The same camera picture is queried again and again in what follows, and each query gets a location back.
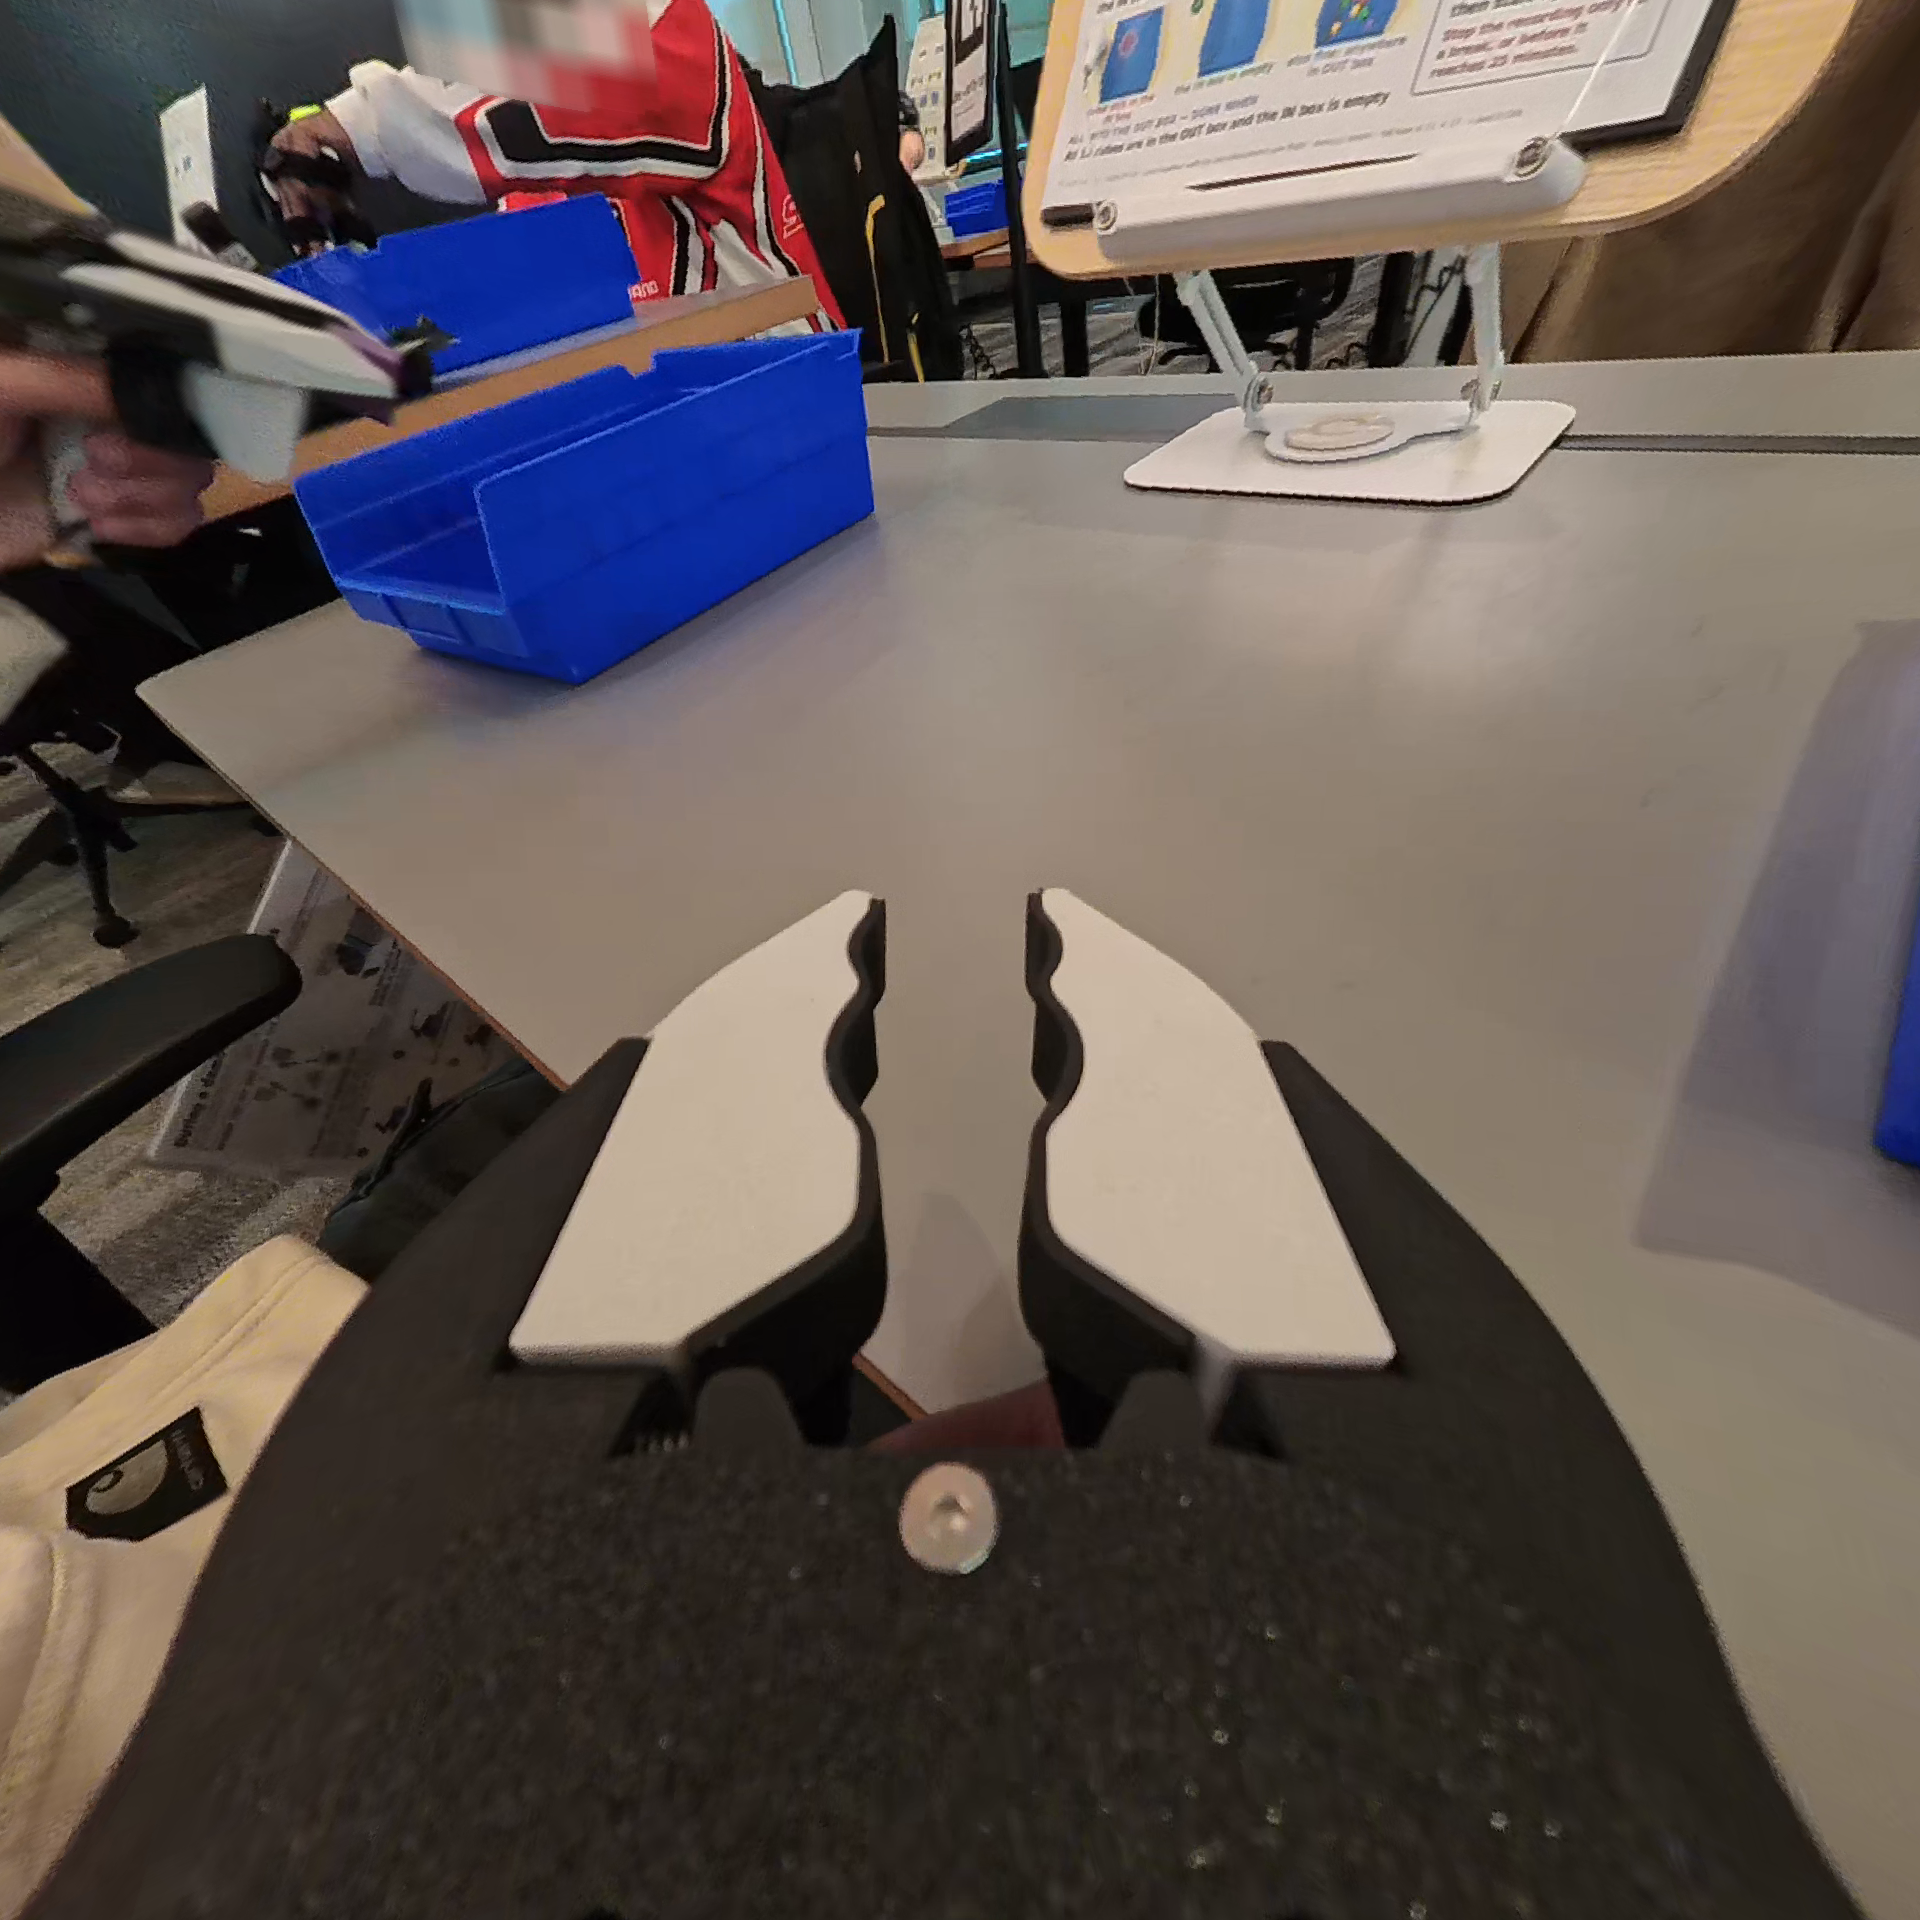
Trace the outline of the person's left forearm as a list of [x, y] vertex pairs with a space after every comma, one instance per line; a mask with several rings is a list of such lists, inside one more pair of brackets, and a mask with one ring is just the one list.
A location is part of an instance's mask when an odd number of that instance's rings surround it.
[[24, 709], [35, 690], [67, 662], [67, 641], [16, 600], [3, 594], [3, 686], [0, 719], [6, 729]]

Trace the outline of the printed instruction sheet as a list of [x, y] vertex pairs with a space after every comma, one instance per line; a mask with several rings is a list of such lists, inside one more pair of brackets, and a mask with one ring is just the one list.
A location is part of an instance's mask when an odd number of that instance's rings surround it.
[[1046, 160], [1046, 230], [1124, 202], [1443, 160], [1518, 176], [1555, 144], [1679, 130], [1733, 5], [1084, 5]]

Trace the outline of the person's left hand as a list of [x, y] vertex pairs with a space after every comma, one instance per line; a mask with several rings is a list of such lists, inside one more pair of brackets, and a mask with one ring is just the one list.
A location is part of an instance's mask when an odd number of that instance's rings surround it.
[[101, 365], [3, 351], [3, 571], [39, 566], [56, 545], [42, 432], [60, 424], [87, 427], [70, 498], [98, 539], [167, 546], [200, 527], [213, 466], [135, 445]]

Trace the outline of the tan fabric cover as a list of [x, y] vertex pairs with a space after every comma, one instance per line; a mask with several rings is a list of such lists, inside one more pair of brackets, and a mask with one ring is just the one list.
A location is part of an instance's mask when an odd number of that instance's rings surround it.
[[1796, 118], [1658, 224], [1503, 251], [1519, 365], [1917, 349], [1917, 5], [1858, 5]]

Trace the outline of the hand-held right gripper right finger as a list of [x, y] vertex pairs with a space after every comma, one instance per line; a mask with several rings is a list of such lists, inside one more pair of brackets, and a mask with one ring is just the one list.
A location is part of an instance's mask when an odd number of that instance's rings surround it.
[[1271, 1448], [1261, 1400], [1392, 1386], [1398, 1346], [1254, 1029], [1086, 899], [1023, 910], [1040, 1094], [1018, 1294], [1062, 1443]]

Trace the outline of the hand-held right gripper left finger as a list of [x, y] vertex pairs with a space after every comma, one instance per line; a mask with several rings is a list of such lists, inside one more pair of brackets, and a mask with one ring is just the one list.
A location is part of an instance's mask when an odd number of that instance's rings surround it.
[[647, 1037], [508, 1357], [663, 1377], [690, 1408], [772, 1379], [813, 1448], [858, 1425], [888, 1285], [878, 1142], [886, 910], [848, 890], [747, 950]]

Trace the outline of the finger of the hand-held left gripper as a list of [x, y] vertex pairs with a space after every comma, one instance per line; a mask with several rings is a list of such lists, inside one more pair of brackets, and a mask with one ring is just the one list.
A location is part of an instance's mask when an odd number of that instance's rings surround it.
[[365, 397], [348, 341], [268, 344], [211, 333], [211, 360], [186, 371], [186, 409], [213, 457], [258, 483], [287, 479], [318, 426], [387, 421], [398, 401]]
[[334, 309], [254, 275], [194, 277], [128, 264], [80, 264], [67, 270], [67, 291], [115, 299], [142, 314], [198, 320], [222, 334], [276, 346], [318, 338], [355, 341], [355, 323]]

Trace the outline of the person's dark trousers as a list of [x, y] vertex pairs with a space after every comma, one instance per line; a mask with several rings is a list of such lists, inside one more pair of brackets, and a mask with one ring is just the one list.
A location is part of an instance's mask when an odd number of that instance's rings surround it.
[[360, 1283], [376, 1283], [558, 1099], [559, 1088], [525, 1061], [446, 1097], [421, 1083], [394, 1142], [327, 1215], [318, 1249]]

